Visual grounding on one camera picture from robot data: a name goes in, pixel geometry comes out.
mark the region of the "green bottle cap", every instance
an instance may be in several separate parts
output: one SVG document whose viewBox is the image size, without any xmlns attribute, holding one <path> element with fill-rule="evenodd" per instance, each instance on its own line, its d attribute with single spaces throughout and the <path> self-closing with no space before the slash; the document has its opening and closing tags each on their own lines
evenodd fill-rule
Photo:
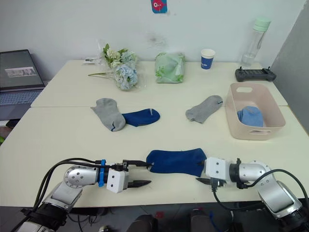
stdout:
<svg viewBox="0 0 309 232">
<path fill-rule="evenodd" d="M 267 31 L 269 25 L 270 25 L 271 20 L 269 18 L 265 17 L 257 17 L 255 19 L 255 24 L 253 29 L 257 31 L 262 31 L 265 32 Z"/>
</svg>

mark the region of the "water bottle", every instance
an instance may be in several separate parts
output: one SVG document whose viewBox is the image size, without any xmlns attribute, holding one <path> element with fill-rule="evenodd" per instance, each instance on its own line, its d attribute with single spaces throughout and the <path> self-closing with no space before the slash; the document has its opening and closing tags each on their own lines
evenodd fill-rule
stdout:
<svg viewBox="0 0 309 232">
<path fill-rule="evenodd" d="M 263 37 L 269 27 L 270 22 L 271 21 L 265 17 L 258 17 L 255 19 L 251 41 L 241 58 L 242 66 L 250 67 L 253 64 L 256 54 L 261 48 Z"/>
</svg>

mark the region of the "blue clamp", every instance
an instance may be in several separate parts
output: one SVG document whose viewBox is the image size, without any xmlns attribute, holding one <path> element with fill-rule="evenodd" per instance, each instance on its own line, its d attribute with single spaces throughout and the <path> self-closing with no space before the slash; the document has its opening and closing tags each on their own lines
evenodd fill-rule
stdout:
<svg viewBox="0 0 309 232">
<path fill-rule="evenodd" d="M 105 162 L 106 162 L 105 159 L 101 160 L 101 165 L 104 166 Z M 99 187 L 104 186 L 104 170 L 105 170 L 105 168 L 100 168 L 100 174 L 98 176 L 98 186 Z"/>
</svg>

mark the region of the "remote controller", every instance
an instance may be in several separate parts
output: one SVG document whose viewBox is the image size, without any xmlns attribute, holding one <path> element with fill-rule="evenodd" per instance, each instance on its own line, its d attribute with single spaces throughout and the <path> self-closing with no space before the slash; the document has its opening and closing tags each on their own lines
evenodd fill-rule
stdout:
<svg viewBox="0 0 309 232">
<path fill-rule="evenodd" d="M 276 79 L 276 74 L 274 74 L 268 67 L 268 69 L 236 69 L 235 76 L 239 82 L 244 80 L 268 80 L 273 81 Z"/>
</svg>

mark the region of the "blue paper cup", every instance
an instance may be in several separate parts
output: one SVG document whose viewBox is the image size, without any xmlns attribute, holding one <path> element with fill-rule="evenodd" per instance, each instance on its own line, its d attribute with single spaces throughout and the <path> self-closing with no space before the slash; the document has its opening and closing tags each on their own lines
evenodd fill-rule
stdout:
<svg viewBox="0 0 309 232">
<path fill-rule="evenodd" d="M 215 54 L 216 54 L 215 51 L 211 49 L 203 49 L 201 51 L 202 55 L 201 68 L 210 69 Z"/>
</svg>

